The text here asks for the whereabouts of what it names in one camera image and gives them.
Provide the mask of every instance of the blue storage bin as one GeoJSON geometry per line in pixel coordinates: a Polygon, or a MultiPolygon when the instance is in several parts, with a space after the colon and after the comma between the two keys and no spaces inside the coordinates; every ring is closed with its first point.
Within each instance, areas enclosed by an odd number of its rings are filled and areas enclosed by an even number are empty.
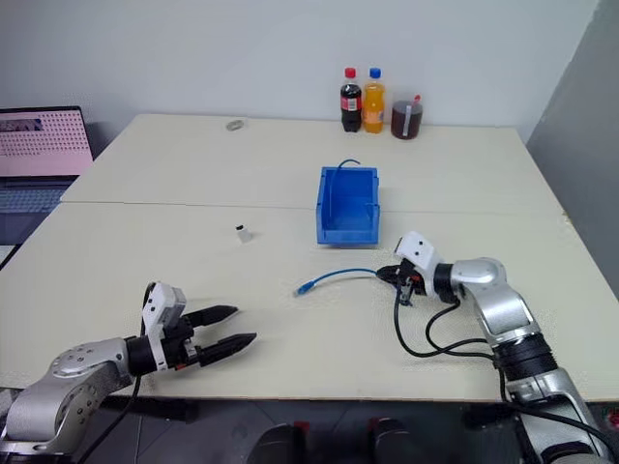
{"type": "Polygon", "coordinates": [[[323,245],[378,243],[378,171],[323,167],[316,204],[316,235],[323,245]]]}

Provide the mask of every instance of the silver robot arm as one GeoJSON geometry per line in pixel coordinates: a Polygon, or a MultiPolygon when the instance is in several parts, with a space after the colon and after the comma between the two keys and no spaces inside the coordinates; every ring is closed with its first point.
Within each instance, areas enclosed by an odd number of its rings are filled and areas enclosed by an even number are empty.
{"type": "MultiPolygon", "coordinates": [[[[479,258],[446,264],[417,232],[402,237],[396,255],[422,275],[428,296],[446,303],[456,297],[471,302],[496,364],[505,372],[513,402],[597,428],[574,382],[558,367],[526,302],[507,283],[499,261],[479,258]]],[[[604,443],[584,430],[526,414],[520,420],[540,462],[610,461],[604,443]],[[581,460],[569,460],[576,457],[581,460]]]]}
{"type": "Polygon", "coordinates": [[[194,328],[222,321],[238,309],[219,305],[182,316],[186,299],[179,288],[158,282],[147,293],[144,334],[76,346],[55,358],[45,376],[19,395],[0,436],[0,462],[70,456],[105,397],[131,385],[135,377],[214,363],[256,337],[239,333],[206,348],[193,345],[194,328]]]}

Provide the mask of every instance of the small white object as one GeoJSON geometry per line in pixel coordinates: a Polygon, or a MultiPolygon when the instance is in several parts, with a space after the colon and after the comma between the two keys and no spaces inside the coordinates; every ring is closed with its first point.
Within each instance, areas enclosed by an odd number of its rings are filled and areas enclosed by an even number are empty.
{"type": "Polygon", "coordinates": [[[236,226],[236,233],[239,236],[239,240],[243,244],[246,244],[249,240],[251,240],[251,232],[243,224],[236,226]]]}

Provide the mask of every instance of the small metal object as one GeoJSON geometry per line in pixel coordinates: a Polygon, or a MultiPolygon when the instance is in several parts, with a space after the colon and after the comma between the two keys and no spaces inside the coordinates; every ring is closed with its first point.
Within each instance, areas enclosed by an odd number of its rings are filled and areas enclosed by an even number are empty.
{"type": "Polygon", "coordinates": [[[234,121],[230,121],[225,125],[225,128],[229,131],[237,131],[238,129],[242,129],[245,125],[245,122],[242,119],[235,119],[234,121]]]}
{"type": "Polygon", "coordinates": [[[241,225],[237,225],[236,226],[236,233],[239,236],[239,240],[245,244],[247,243],[249,240],[251,240],[251,232],[248,230],[248,228],[241,224],[241,225]]]}

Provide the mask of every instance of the white wall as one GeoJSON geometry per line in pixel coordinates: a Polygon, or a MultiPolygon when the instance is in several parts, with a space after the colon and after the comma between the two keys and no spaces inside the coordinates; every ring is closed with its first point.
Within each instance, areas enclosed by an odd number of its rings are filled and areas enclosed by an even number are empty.
{"type": "Polygon", "coordinates": [[[0,0],[0,107],[337,119],[345,66],[528,139],[597,0],[0,0]]]}

